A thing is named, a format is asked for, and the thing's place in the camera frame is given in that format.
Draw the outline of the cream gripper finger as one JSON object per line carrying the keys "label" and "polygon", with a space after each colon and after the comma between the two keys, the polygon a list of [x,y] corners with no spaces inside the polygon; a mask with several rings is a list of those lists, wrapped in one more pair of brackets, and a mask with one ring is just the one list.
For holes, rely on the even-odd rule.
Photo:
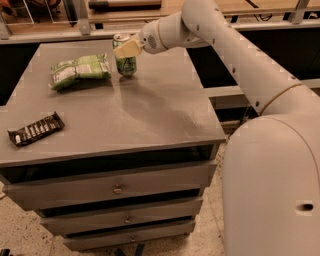
{"label": "cream gripper finger", "polygon": [[131,38],[113,50],[114,56],[118,59],[131,58],[140,55],[144,44],[135,38]]}

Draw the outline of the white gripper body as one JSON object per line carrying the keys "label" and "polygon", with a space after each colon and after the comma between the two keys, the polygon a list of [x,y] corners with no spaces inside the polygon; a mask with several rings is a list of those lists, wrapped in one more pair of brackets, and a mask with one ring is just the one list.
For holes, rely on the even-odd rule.
{"label": "white gripper body", "polygon": [[167,50],[160,37],[159,24],[159,21],[147,23],[138,33],[144,50],[150,54],[157,54]]}

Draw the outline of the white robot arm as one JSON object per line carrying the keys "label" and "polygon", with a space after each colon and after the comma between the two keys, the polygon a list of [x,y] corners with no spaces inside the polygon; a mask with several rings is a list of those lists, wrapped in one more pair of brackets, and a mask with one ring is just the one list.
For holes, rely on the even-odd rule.
{"label": "white robot arm", "polygon": [[320,97],[232,28],[215,0],[185,0],[145,25],[118,58],[211,46],[258,116],[223,162],[226,256],[320,256]]}

